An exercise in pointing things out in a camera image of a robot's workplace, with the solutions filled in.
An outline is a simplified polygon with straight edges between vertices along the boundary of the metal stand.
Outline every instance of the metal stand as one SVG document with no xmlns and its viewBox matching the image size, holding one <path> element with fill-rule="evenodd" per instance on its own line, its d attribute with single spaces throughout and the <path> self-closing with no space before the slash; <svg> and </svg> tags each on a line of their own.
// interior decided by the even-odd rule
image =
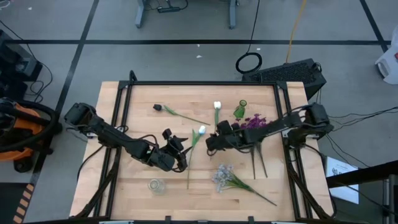
<svg viewBox="0 0 398 224">
<path fill-rule="evenodd" d="M 139 29 L 142 26 L 142 17 L 145 11 L 146 0 L 137 0 L 138 8 L 136 15 L 136 27 Z M 234 29 L 236 26 L 236 6 L 239 5 L 239 0 L 229 0 L 229 28 Z"/>
<path fill-rule="evenodd" d="M 144 15 L 145 0 L 137 0 L 138 8 L 136 15 L 136 27 L 139 29 L 142 25 L 142 16 Z"/>
<path fill-rule="evenodd" d="M 236 0 L 229 1 L 229 29 L 236 26 Z"/>
<path fill-rule="evenodd" d="M 398 161 L 334 175 L 326 178 L 326 181 L 328 182 L 329 188 L 333 188 L 344 185 L 362 184 L 376 180 L 386 180 L 392 174 L 398 175 Z"/>
</svg>

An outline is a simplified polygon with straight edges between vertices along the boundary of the green vase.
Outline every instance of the green vase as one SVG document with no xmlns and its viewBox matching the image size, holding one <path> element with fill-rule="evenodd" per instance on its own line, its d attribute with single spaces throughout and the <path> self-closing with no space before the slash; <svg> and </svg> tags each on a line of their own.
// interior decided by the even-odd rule
<svg viewBox="0 0 398 224">
<path fill-rule="evenodd" d="M 239 101 L 239 106 L 236 107 L 234 115 L 236 118 L 243 118 L 244 116 L 244 107 L 247 105 L 248 103 L 246 102 L 246 100 L 241 100 Z"/>
</svg>

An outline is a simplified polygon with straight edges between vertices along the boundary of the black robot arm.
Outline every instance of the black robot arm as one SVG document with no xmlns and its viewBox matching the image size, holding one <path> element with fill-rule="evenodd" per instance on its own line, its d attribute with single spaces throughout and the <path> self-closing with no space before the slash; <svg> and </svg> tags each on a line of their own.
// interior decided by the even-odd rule
<svg viewBox="0 0 398 224">
<path fill-rule="evenodd" d="M 291 146 L 305 144 L 308 135 L 320 138 L 333 130 L 325 108 L 319 104 L 305 105 L 298 111 L 289 111 L 283 118 L 269 123 L 263 128 L 240 129 L 238 125 L 229 125 L 228 121 L 217 124 L 217 133 L 206 139 L 210 152 L 224 149 L 249 149 L 264 138 L 285 131 Z"/>
<path fill-rule="evenodd" d="M 92 106 L 85 103 L 75 103 L 65 115 L 65 122 L 83 134 L 95 133 L 98 135 L 99 143 L 106 147 L 124 147 L 132 158 L 148 166 L 175 172 L 183 172 L 187 168 L 185 155 L 190 148 L 184 150 L 182 146 L 182 142 L 187 139 L 172 136 L 170 129 L 166 129 L 162 134 L 167 144 L 159 148 L 153 135 L 149 134 L 137 139 L 130 138 L 106 123 L 96 114 Z M 147 137 L 153 137 L 155 142 L 146 140 Z M 177 160 L 177 168 L 173 169 L 175 160 Z"/>
</svg>

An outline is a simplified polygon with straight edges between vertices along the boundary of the white flower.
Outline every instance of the white flower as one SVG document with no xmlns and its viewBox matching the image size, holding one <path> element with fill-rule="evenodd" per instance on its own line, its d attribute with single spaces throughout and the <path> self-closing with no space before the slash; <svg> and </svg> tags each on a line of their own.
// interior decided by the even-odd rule
<svg viewBox="0 0 398 224">
<path fill-rule="evenodd" d="M 198 133 L 204 135 L 206 133 L 206 127 L 204 125 L 200 126 Z"/>
<path fill-rule="evenodd" d="M 221 109 L 221 102 L 220 101 L 214 101 L 214 109 Z"/>
</svg>

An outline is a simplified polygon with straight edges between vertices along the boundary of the wooden tabletop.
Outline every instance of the wooden tabletop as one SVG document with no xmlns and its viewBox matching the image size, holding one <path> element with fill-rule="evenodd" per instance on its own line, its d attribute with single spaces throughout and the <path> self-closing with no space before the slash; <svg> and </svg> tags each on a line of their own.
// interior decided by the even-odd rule
<svg viewBox="0 0 398 224">
<path fill-rule="evenodd" d="M 98 116 L 111 122 L 118 82 L 103 82 L 96 106 Z M 302 83 L 288 83 L 292 108 L 307 104 Z M 280 91 L 282 107 L 283 93 Z M 152 86 L 137 85 L 132 88 L 127 125 L 129 136 L 138 138 L 154 134 L 160 146 L 165 144 L 161 133 L 170 128 L 180 138 L 189 138 L 183 145 L 191 145 L 192 129 L 198 130 L 201 124 L 166 112 L 152 109 L 153 104 L 167 105 L 176 112 L 212 124 L 198 142 L 190 164 L 190 185 L 187 189 L 187 171 L 182 173 L 164 172 L 156 167 L 148 167 L 135 161 L 123 149 L 119 175 L 115 191 L 112 219 L 115 220 L 164 220 L 170 215 L 173 220 L 214 220 L 247 221 L 253 216 L 256 221 L 294 221 L 289 182 L 280 134 L 265 138 L 262 153 L 267 169 L 265 177 L 259 157 L 255 157 L 256 180 L 253 179 L 250 154 L 242 154 L 235 149 L 217 152 L 211 159 L 206 154 L 205 139 L 214 127 L 214 101 L 222 103 L 220 121 L 234 121 L 233 111 L 240 100 L 246 100 L 245 117 L 260 113 L 268 121 L 277 119 L 275 98 L 269 86 Z M 119 114 L 120 125 L 123 100 Z M 318 148 L 317 142 L 307 140 L 307 144 Z M 100 147 L 96 139 L 88 141 L 85 158 Z M 81 170 L 73 199 L 70 215 L 77 214 L 89 201 L 98 188 L 104 158 L 103 149 L 92 157 Z M 326 184 L 325 173 L 319 155 L 311 149 L 302 149 L 302 161 L 307 179 L 307 187 L 317 202 L 328 213 L 333 209 Z M 263 196 L 277 204 L 277 207 L 264 199 L 240 189 L 216 191 L 211 177 L 220 164 L 234 165 L 234 173 Z M 153 195 L 148 189 L 151 179 L 164 179 L 164 195 Z M 301 216 L 305 217 L 302 195 L 298 190 Z M 104 194 L 101 214 L 108 199 Z"/>
</svg>

